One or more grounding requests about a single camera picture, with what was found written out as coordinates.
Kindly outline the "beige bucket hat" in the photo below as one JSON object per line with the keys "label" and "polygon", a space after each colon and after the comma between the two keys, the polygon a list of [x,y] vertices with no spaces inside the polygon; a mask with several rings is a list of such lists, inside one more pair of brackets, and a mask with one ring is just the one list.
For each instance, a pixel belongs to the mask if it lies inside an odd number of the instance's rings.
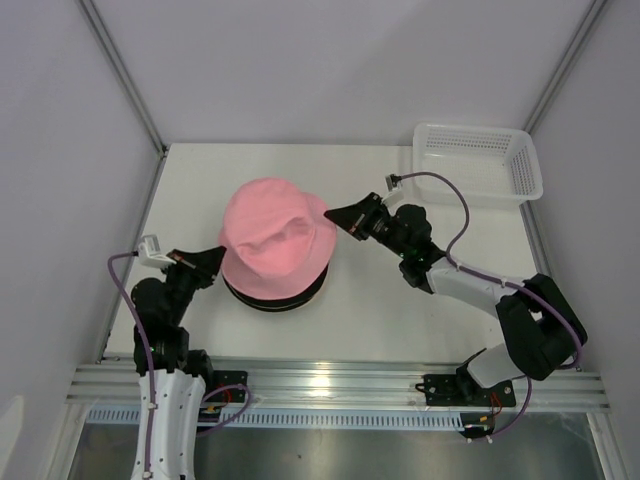
{"label": "beige bucket hat", "polygon": [[286,312],[291,312],[291,311],[298,311],[301,309],[304,309],[306,307],[308,307],[309,305],[312,305],[314,302],[316,302],[319,298],[321,297],[320,294],[316,294],[314,296],[312,296],[310,299],[306,300],[306,301],[302,301],[296,304],[292,304],[289,306],[284,306],[284,307],[279,307],[273,310],[273,313],[286,313]]}

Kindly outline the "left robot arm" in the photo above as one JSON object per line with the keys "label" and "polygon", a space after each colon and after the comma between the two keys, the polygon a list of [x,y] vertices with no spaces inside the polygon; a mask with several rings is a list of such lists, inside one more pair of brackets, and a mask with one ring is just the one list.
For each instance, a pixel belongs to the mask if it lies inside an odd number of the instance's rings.
{"label": "left robot arm", "polygon": [[193,479],[197,421],[202,400],[216,388],[208,354],[189,348],[182,319],[195,293],[211,287],[226,253],[173,250],[163,279],[147,277],[131,290],[134,363],[139,374],[139,420],[133,479]]}

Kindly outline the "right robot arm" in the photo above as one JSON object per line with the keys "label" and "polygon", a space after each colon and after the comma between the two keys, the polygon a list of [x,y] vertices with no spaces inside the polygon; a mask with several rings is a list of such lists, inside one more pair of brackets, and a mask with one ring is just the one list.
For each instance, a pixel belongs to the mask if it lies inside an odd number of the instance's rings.
{"label": "right robot arm", "polygon": [[493,387],[517,377],[542,381],[578,360],[588,335],[552,278],[504,280],[460,265],[432,240],[424,208],[405,204],[391,212],[375,193],[324,215],[351,237],[372,238],[397,255],[411,287],[453,298],[499,322],[503,343],[477,352],[456,370],[456,392],[465,403],[477,404]]}

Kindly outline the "pink hat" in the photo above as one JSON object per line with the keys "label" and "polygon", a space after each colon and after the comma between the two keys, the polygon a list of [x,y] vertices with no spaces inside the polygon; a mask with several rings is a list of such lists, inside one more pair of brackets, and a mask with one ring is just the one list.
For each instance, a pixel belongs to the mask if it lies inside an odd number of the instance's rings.
{"label": "pink hat", "polygon": [[219,233],[224,280],[256,300],[293,298],[321,276],[332,258],[336,226],[326,203],[281,178],[259,178],[232,195]]}

